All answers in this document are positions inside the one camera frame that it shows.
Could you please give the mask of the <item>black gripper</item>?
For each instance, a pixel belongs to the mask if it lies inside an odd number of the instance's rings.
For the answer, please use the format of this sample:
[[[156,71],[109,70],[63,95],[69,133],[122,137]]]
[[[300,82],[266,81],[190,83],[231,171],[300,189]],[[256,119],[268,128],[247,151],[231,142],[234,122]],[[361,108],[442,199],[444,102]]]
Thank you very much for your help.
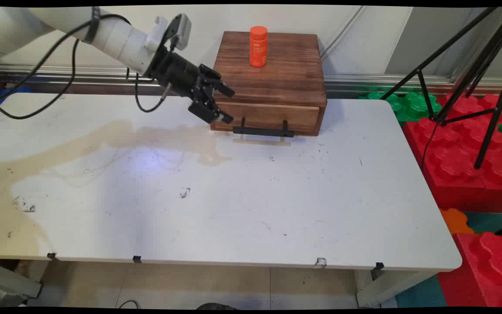
[[[201,87],[200,76],[204,84],[211,87]],[[223,82],[220,73],[209,66],[196,66],[175,52],[169,54],[165,46],[160,46],[148,67],[148,78],[156,79],[164,87],[171,84],[170,90],[176,95],[192,99],[189,112],[208,124],[215,121],[230,124],[234,119],[219,109],[213,93],[219,91],[231,98],[235,91]]]

